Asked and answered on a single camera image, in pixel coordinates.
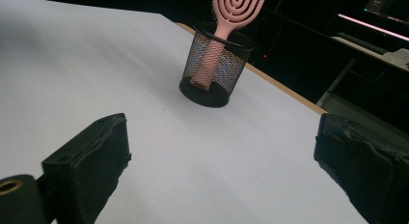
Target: wire mesh cup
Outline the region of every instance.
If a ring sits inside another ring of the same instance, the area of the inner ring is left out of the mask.
[[[199,22],[195,29],[180,91],[200,105],[225,106],[255,45],[236,31],[227,40],[215,37],[211,22]]]

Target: black mesh pen holder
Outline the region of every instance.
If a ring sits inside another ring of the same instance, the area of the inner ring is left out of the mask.
[[[179,88],[200,105],[225,106],[255,45],[236,31],[227,40],[217,38],[211,22],[199,22],[195,29]]]

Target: black padded object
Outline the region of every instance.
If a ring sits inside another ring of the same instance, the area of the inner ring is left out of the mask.
[[[399,146],[358,123],[324,114],[314,159],[368,223],[408,223],[409,145]]]
[[[1,224],[45,224],[41,196],[30,175],[0,180]]]
[[[95,121],[45,159],[58,223],[95,223],[129,160],[124,114]]]

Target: pink hairbrush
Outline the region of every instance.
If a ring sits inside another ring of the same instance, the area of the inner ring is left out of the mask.
[[[264,0],[213,0],[213,11],[217,18],[214,36],[226,40],[229,34],[252,22],[261,10]],[[224,45],[218,41],[210,41],[198,68],[190,83],[207,90],[217,70],[218,59]]]

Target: white table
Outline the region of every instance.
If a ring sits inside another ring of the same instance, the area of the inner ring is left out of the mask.
[[[0,0],[0,178],[123,112],[133,159],[96,223],[366,223],[313,159],[319,114],[249,70],[178,89],[192,35],[160,14]]]

